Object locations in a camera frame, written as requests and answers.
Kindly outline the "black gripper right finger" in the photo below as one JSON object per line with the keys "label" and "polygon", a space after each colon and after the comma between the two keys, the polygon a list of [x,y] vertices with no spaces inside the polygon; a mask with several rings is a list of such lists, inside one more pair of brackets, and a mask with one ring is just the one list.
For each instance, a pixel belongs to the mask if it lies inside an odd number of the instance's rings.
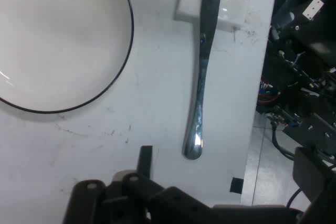
{"label": "black gripper right finger", "polygon": [[293,179],[310,205],[299,223],[335,223],[335,172],[313,151],[295,150]]}

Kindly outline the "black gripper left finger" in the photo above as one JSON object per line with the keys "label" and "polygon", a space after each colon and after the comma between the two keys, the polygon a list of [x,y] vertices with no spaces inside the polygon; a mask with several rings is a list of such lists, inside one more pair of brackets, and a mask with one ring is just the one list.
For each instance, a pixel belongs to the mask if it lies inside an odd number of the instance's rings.
{"label": "black gripper left finger", "polygon": [[150,179],[152,146],[140,148],[135,171],[105,185],[100,180],[77,183],[64,223],[207,223],[210,209],[176,187]]}

